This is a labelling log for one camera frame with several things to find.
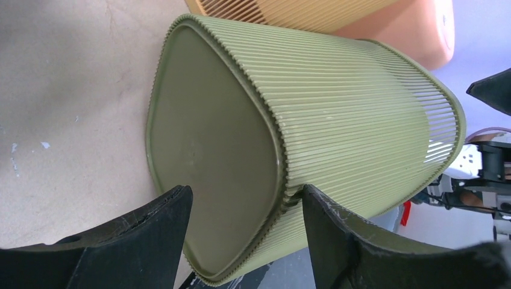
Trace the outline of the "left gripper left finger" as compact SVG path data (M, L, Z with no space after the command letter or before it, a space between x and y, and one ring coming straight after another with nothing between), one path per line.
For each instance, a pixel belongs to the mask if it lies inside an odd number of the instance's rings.
M2 288L172 288L193 194L146 205L54 244L1 250Z

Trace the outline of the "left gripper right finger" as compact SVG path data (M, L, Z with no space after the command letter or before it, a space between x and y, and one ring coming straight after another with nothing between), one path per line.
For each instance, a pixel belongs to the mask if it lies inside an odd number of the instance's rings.
M509 288L510 242L447 249L387 231L313 185L301 190L317 288Z

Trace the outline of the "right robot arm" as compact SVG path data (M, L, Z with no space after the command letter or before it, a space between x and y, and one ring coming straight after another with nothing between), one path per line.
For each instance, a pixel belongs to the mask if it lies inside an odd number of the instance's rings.
M510 129L490 127L467 136L456 159L411 202L490 214L494 240L509 240Z

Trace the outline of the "olive green mesh basket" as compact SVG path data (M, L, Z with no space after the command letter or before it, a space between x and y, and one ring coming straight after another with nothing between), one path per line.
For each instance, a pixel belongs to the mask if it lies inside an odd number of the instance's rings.
M193 191L183 252L223 285L307 246L312 184L362 217L417 194L456 158L453 93L396 49L184 14L166 34L146 155L158 191Z

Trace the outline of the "large orange plastic bucket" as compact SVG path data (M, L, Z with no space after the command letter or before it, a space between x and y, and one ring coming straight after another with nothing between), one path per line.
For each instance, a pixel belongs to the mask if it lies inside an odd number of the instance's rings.
M435 70L446 65L454 54L453 2L396 1L334 34L377 40L408 55L428 70Z

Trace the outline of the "yellow mesh basket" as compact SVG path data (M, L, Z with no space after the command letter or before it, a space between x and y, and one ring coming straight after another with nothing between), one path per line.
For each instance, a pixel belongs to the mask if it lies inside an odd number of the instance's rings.
M185 0L193 14L329 34L394 0Z

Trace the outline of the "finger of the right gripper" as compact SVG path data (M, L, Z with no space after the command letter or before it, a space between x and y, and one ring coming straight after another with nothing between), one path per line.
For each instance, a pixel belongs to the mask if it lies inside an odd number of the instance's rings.
M466 93L509 116L510 69L473 82Z

